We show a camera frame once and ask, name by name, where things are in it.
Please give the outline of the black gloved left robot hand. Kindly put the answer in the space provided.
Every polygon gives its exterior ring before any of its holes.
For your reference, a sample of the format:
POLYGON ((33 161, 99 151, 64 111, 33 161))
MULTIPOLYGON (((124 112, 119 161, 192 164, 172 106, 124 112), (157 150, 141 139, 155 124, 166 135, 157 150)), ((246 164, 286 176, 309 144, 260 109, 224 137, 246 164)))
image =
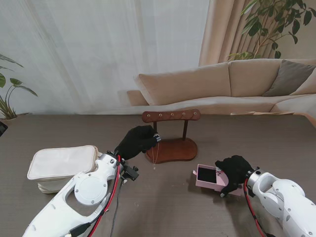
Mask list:
POLYGON ((115 148, 114 154, 124 160, 129 160, 155 147, 160 141, 161 137, 151 125, 137 126, 128 131, 115 148))

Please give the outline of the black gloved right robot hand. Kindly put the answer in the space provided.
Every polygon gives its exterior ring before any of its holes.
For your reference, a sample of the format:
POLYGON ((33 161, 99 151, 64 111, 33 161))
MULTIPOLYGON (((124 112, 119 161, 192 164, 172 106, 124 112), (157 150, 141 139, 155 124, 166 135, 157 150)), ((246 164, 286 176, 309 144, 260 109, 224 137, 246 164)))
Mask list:
POLYGON ((228 178, 228 184, 220 192, 222 198, 237 190, 239 185, 243 184, 254 172, 249 162, 238 155, 225 158, 222 161, 218 160, 215 162, 215 166, 222 170, 228 178))

